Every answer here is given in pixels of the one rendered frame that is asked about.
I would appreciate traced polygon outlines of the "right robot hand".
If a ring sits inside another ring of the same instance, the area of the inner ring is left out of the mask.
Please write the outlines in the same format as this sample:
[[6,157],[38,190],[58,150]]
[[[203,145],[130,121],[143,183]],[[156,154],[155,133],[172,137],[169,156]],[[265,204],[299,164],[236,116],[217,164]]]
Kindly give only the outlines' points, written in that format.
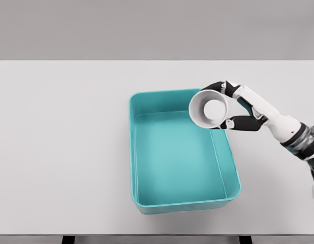
[[244,85],[229,81],[218,81],[202,90],[214,90],[232,98],[248,112],[248,115],[236,115],[226,118],[219,126],[215,127],[216,129],[255,132],[279,114],[265,99]]

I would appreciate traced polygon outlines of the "white paper cup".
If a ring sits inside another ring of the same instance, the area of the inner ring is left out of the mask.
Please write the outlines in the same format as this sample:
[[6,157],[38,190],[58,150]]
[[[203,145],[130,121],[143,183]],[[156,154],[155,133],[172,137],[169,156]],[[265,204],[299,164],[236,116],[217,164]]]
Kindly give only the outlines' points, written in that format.
[[218,128],[228,114],[224,96],[214,90],[196,93],[189,103],[189,115],[193,123],[204,129]]

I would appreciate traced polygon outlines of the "teal plastic basket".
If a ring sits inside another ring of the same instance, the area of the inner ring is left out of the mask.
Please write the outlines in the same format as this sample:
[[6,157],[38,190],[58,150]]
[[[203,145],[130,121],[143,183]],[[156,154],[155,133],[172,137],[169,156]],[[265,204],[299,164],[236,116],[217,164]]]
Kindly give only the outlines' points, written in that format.
[[224,130],[189,116],[196,88],[146,91],[129,99],[131,195],[145,215],[222,208],[241,193]]

